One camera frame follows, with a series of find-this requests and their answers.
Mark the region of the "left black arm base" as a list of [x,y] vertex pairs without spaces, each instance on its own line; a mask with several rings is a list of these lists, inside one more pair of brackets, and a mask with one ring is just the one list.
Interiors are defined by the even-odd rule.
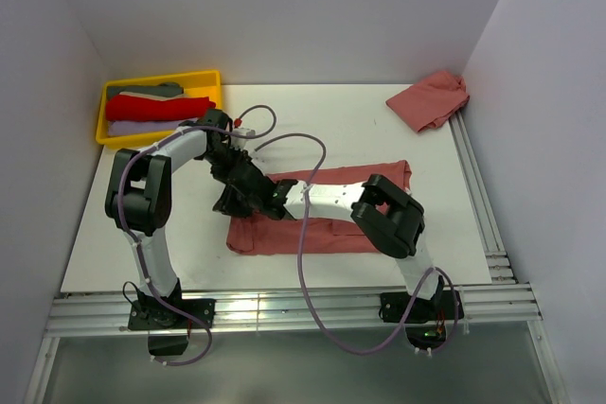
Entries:
[[[214,299],[186,299],[172,305],[212,327],[215,314]],[[156,357],[170,359],[183,355],[189,345],[194,329],[204,330],[198,323],[180,313],[160,305],[155,299],[141,307],[132,306],[127,329],[135,333],[148,334],[148,351]]]

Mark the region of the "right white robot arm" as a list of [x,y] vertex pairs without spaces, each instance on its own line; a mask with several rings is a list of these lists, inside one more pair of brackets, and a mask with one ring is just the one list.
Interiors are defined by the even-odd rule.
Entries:
[[428,319],[442,307],[443,279],[426,248],[424,208],[383,175],[353,184],[231,179],[213,210],[236,219],[261,215],[280,223],[320,219],[354,224],[379,253],[396,260],[415,315]]

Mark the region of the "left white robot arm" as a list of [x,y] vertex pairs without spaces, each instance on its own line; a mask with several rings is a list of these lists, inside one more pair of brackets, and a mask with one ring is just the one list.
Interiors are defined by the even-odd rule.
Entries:
[[174,327],[185,315],[180,279],[174,271],[166,240],[172,209],[172,174],[191,160],[207,161],[211,176],[224,184],[220,208],[252,212],[244,192],[264,175],[252,163],[245,144],[257,138],[241,120],[211,109],[196,121],[185,121],[174,133],[142,149],[116,152],[104,203],[131,243],[139,273],[138,312],[150,313],[163,327]]

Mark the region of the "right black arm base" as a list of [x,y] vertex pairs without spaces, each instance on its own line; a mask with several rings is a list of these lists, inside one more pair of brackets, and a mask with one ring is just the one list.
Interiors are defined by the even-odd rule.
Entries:
[[[396,324],[400,321],[411,300],[405,292],[384,292],[380,294],[379,317],[384,323]],[[464,307],[458,291],[442,292],[432,300],[416,299],[404,324],[407,340],[420,350],[442,346],[448,337],[447,322],[465,317]]]

